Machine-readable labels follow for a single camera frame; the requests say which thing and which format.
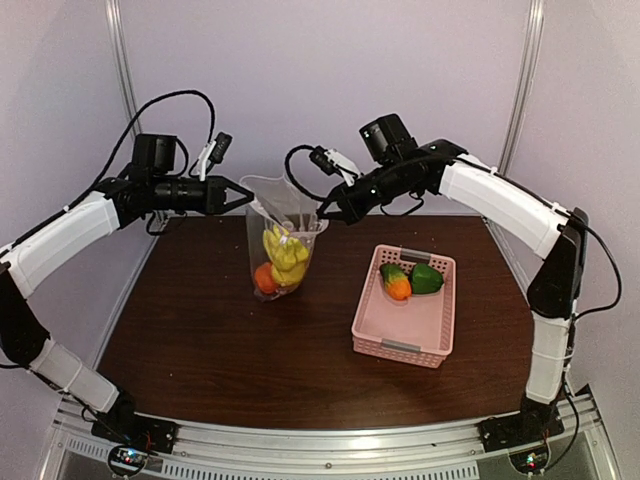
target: plastic basket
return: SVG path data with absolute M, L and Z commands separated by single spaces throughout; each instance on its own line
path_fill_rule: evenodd
M 442 273 L 444 285 L 430 295 L 393 300 L 384 291 L 380 265 L 395 263 L 409 274 L 418 262 L 427 263 Z M 353 349 L 397 362 L 438 368 L 453 350 L 455 304 L 455 260 L 417 250 L 378 245 L 351 327 Z

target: pink tray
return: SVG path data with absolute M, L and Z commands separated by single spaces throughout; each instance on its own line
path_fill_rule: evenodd
M 380 265 L 395 263 L 409 274 L 427 263 L 444 276 L 439 292 L 393 300 L 384 291 Z M 452 258 L 406 248 L 378 245 L 351 327 L 356 352 L 438 368 L 453 350 L 456 262 Z

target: white backdrop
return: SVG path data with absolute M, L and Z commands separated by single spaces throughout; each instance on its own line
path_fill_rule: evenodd
M 397 112 L 419 143 L 445 137 L 497 164 L 516 89 L 529 2 L 138 0 L 122 18 L 139 104 L 198 88 L 234 136 L 219 172 L 278 176 L 300 143 L 335 147 L 372 167 L 358 129 Z M 192 156 L 203 146 L 206 108 L 173 100 L 142 119 L 177 133 Z M 294 170 L 327 192 L 303 154 Z M 403 211 L 412 200 L 394 203 Z M 422 213 L 461 213 L 427 198 Z
M 103 2 L 0 2 L 0 78 L 5 245 L 84 190 L 124 127 Z M 130 152 L 127 142 L 114 170 Z M 53 338 L 90 363 L 149 247 L 141 227 L 92 245 L 29 302 Z M 0 362 L 7 363 L 2 353 Z M 33 375 L 0 370 L 1 480 L 34 478 L 59 400 Z
M 638 478 L 640 442 L 640 4 L 547 2 L 540 61 L 511 176 L 579 206 L 616 256 L 622 304 L 578 326 L 572 379 L 589 382 L 623 470 Z M 611 267 L 590 238 L 580 309 L 615 295 Z M 529 279 L 539 261 L 510 242 Z

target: clear plastic bag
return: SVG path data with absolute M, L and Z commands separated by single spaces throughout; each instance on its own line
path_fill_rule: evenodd
M 318 220 L 318 203 L 285 178 L 246 176 L 240 185 L 255 194 L 246 207 L 249 263 L 255 295 L 275 300 L 302 283 L 316 237 L 329 225 Z

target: wooden table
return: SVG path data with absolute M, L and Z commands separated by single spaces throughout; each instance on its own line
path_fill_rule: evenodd
M 354 353 L 380 243 L 451 256 L 454 350 L 436 370 Z M 419 425 L 516 410 L 533 322 L 478 217 L 368 217 L 318 237 L 308 277 L 253 296 L 243 217 L 191 218 L 151 254 L 100 365 L 145 413 L 265 428 Z

